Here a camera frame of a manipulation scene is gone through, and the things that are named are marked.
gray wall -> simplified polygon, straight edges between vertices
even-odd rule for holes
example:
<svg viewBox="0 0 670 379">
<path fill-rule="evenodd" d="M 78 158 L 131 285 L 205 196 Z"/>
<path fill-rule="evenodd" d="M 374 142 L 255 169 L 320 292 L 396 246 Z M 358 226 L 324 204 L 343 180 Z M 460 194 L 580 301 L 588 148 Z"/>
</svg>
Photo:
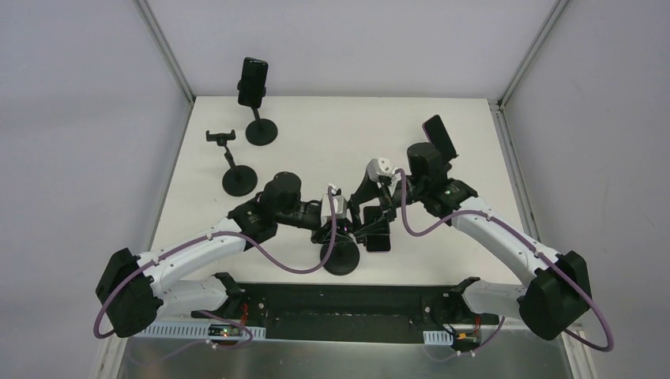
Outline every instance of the gray wall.
<svg viewBox="0 0 670 379">
<path fill-rule="evenodd" d="M 187 112 L 130 0 L 0 2 L 0 377 L 88 376 L 95 285 L 146 246 Z"/>
<path fill-rule="evenodd" d="M 614 329 L 602 378 L 670 372 L 669 104 L 670 2 L 576 0 L 506 112 L 540 235 L 583 254 Z"/>
<path fill-rule="evenodd" d="M 499 98 L 555 0 L 151 0 L 196 95 Z"/>
</svg>

black round base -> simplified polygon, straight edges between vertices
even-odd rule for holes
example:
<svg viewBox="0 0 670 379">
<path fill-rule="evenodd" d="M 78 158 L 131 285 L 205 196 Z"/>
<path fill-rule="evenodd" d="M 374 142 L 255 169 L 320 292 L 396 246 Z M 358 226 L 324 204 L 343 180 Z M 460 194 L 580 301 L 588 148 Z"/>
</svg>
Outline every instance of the black round base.
<svg viewBox="0 0 670 379">
<path fill-rule="evenodd" d="M 277 138 L 277 126 L 267 118 L 261 118 L 260 124 L 254 120 L 247 126 L 247 141 L 256 146 L 265 146 Z"/>
<path fill-rule="evenodd" d="M 326 256 L 327 250 L 327 243 L 321 246 L 321 260 Z M 333 275 L 344 276 L 354 271 L 358 267 L 358 262 L 360 262 L 360 252 L 354 242 L 337 242 L 323 268 Z"/>
<path fill-rule="evenodd" d="M 258 184 L 256 171 L 249 166 L 238 166 L 237 174 L 229 169 L 221 180 L 224 191 L 231 196 L 245 196 L 251 193 Z"/>
</svg>

white table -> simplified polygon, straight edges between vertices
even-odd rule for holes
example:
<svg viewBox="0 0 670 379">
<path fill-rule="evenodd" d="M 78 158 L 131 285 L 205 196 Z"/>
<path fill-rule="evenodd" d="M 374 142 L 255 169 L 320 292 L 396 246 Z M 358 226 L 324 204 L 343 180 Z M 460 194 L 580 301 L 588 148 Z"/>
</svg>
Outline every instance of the white table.
<svg viewBox="0 0 670 379">
<path fill-rule="evenodd" d="M 249 144 L 244 130 L 253 120 L 251 109 L 235 97 L 198 97 L 172 176 L 154 239 L 154 248 L 177 242 L 214 224 L 228 211 L 262 190 L 280 171 L 291 171 L 303 182 L 303 200 L 320 199 L 329 183 L 348 197 L 360 184 L 365 166 L 383 156 L 408 169 L 406 150 L 426 141 L 421 125 L 439 114 L 459 157 L 451 175 L 468 183 L 512 225 L 521 228 L 512 186 L 493 119 L 485 99 L 268 97 L 260 110 L 273 120 L 279 136 L 270 145 Z M 258 186 L 248 197 L 230 197 L 221 187 L 228 169 L 224 149 L 205 141 L 205 131 L 229 132 L 237 164 L 253 167 Z M 415 230 L 436 221 L 421 204 L 408 210 Z M 310 232 L 280 226 L 277 236 L 263 243 L 277 259 L 294 268 L 318 263 L 320 246 Z M 258 251 L 248 250 L 212 264 L 187 279 L 230 272 L 239 282 L 357 283 L 437 285 L 457 284 L 468 276 L 500 283 L 518 283 L 512 272 L 467 235 L 440 227 L 423 238 L 409 236 L 400 218 L 391 224 L 391 251 L 367 253 L 363 246 L 358 268 L 347 276 L 325 270 L 309 275 L 284 272 Z"/>
</svg>

smartphone in holder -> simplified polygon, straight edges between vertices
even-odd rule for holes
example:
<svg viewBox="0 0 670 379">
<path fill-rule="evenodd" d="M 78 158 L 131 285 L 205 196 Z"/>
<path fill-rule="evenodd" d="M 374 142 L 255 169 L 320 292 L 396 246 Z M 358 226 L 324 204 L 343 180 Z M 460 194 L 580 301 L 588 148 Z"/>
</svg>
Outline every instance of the smartphone in holder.
<svg viewBox="0 0 670 379">
<path fill-rule="evenodd" d="M 423 123 L 423 131 L 426 133 L 428 140 L 438 149 L 444 164 L 449 163 L 450 160 L 456 158 L 458 154 L 456 153 L 456 148 L 454 143 L 451 142 L 449 134 L 446 132 L 446 128 L 442 119 L 439 115 L 435 115 L 428 119 L 428 121 Z"/>
<path fill-rule="evenodd" d="M 268 77 L 268 62 L 256 58 L 244 58 L 242 79 L 237 84 L 237 103 L 258 109 L 265 96 L 265 79 Z"/>
</svg>

phone holder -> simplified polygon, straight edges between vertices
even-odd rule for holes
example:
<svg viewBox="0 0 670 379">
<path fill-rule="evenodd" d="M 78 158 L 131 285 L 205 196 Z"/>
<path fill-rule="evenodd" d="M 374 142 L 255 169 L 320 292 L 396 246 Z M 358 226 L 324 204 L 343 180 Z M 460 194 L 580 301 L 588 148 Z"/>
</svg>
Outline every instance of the phone holder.
<svg viewBox="0 0 670 379">
<path fill-rule="evenodd" d="M 221 179 L 221 185 L 224 187 L 224 191 L 235 197 L 246 196 L 251 193 L 258 184 L 258 176 L 253 168 L 235 164 L 232 153 L 228 148 L 228 141 L 233 141 L 235 139 L 235 131 L 232 130 L 230 133 L 210 134 L 209 130 L 207 130 L 205 132 L 205 139 L 208 142 L 216 142 L 217 146 L 226 149 L 224 157 L 226 158 L 226 162 L 228 162 L 230 169 L 226 171 L 224 177 Z"/>
</svg>

